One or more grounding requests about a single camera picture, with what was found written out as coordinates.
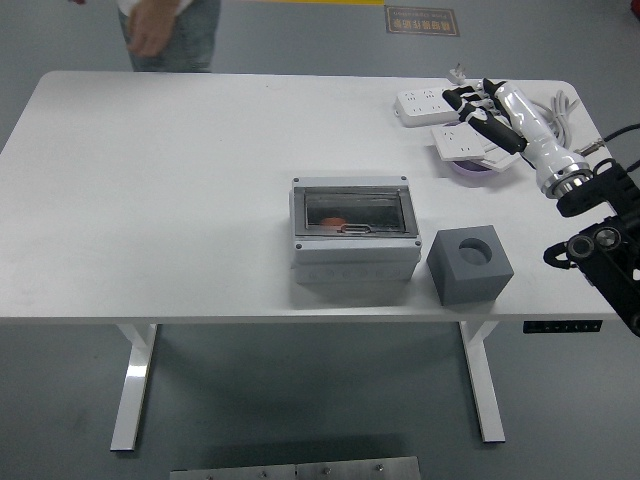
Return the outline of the person's right hand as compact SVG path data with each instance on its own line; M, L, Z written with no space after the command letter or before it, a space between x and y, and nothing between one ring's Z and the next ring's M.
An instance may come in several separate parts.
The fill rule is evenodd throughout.
M175 25L179 1L138 1L130 12L128 49L138 57L155 57L167 46Z

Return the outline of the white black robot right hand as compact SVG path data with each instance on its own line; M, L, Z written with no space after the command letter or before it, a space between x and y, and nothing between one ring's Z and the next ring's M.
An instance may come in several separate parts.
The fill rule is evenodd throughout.
M559 199L593 177L584 157L564 146L516 84L483 79L476 87L446 89L442 98L460 121L507 153L520 155L535 170L546 197Z

